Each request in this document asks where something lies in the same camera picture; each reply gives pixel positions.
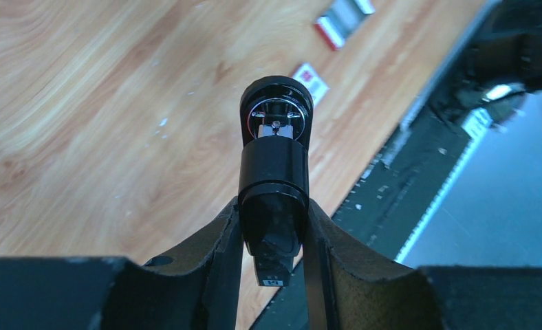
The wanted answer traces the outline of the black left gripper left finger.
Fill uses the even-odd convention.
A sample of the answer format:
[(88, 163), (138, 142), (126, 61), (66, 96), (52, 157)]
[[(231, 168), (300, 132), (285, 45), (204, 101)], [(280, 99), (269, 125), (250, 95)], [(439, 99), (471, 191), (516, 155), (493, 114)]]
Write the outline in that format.
[(237, 202), (138, 265), (122, 256), (0, 257), (0, 329), (234, 329)]

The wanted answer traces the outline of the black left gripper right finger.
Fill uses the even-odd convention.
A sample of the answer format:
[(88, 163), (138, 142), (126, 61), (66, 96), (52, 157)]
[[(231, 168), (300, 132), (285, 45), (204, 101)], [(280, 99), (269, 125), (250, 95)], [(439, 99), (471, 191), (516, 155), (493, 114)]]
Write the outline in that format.
[(410, 268), (311, 201), (303, 245), (311, 329), (542, 329), (542, 267)]

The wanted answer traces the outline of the black stapler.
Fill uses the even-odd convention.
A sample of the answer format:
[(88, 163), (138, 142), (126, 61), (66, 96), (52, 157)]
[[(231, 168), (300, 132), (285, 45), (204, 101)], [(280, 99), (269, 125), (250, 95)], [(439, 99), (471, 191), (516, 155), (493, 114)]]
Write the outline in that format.
[(289, 285), (303, 244), (313, 109), (306, 87), (287, 76), (260, 78), (241, 97), (239, 220), (260, 286)]

